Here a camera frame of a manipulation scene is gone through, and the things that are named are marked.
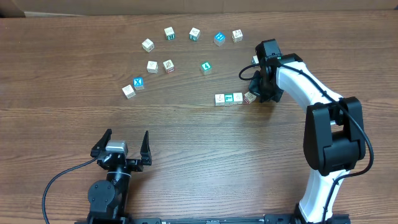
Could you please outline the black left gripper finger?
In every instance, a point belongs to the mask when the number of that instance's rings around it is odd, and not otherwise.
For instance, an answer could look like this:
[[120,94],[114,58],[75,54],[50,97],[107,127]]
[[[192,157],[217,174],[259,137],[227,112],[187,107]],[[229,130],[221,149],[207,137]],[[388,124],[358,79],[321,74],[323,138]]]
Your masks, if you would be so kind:
[[144,138],[142,140],[142,146],[140,150],[140,155],[141,155],[141,161],[142,164],[145,166],[151,166],[152,165],[152,155],[150,152],[150,146],[149,146],[149,132],[146,131]]
[[107,129],[102,138],[91,148],[91,157],[98,157],[101,151],[105,150],[107,143],[111,139],[111,135],[112,129]]

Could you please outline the wooden cube letter I side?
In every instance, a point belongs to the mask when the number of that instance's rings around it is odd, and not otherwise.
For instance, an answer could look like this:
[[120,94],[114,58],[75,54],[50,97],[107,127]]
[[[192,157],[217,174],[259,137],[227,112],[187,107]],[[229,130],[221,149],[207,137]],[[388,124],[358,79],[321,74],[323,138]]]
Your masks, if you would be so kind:
[[250,91],[244,94],[244,101],[247,104],[251,104],[253,101],[255,101],[257,98],[256,95],[252,94]]

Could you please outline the wooden cube ice cream drawing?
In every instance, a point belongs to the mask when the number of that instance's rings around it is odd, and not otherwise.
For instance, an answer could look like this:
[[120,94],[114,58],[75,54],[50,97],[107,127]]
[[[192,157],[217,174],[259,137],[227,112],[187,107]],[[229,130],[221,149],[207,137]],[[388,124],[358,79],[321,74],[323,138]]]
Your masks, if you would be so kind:
[[243,94],[242,93],[233,93],[233,103],[235,105],[240,105],[243,103]]

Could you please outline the green number seven cube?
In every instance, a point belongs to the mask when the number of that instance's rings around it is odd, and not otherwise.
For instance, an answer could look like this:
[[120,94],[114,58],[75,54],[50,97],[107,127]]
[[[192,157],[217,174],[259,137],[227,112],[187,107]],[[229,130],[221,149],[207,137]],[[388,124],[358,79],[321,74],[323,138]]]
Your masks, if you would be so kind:
[[233,105],[233,104],[234,104],[234,97],[233,97],[233,94],[232,94],[232,93],[228,93],[228,94],[225,94],[225,95],[224,95],[224,104],[225,104],[226,106],[229,106],[229,105]]

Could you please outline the wooden cube with hook drawing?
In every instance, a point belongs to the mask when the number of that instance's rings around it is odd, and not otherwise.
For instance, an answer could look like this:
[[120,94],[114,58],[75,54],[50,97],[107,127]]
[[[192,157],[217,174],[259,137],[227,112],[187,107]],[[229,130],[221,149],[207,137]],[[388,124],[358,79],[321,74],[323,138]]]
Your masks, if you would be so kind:
[[216,106],[224,106],[225,105],[225,96],[224,96],[224,94],[216,94],[215,95],[215,105]]

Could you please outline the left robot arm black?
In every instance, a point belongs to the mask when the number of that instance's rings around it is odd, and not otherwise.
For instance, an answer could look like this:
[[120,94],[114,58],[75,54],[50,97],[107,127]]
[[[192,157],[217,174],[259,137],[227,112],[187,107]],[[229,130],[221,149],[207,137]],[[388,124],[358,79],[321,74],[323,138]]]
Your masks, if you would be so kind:
[[107,174],[104,180],[96,181],[88,190],[90,211],[87,223],[133,223],[126,213],[131,173],[142,172],[144,166],[152,164],[148,131],[142,141],[139,159],[127,158],[126,141],[112,140],[111,134],[112,130],[107,129],[91,148],[90,156]]

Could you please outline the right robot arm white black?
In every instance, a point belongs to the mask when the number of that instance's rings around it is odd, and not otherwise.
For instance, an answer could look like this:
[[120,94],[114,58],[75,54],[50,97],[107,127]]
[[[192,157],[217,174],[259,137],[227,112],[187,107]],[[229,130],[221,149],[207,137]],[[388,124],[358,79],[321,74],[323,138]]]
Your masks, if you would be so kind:
[[303,152],[310,166],[304,196],[291,216],[293,223],[349,223],[348,215],[334,215],[333,204],[347,178],[366,153],[374,156],[364,131],[363,112],[355,97],[331,91],[296,54],[258,56],[259,70],[250,78],[249,91],[262,101],[278,102],[287,92],[304,110]]

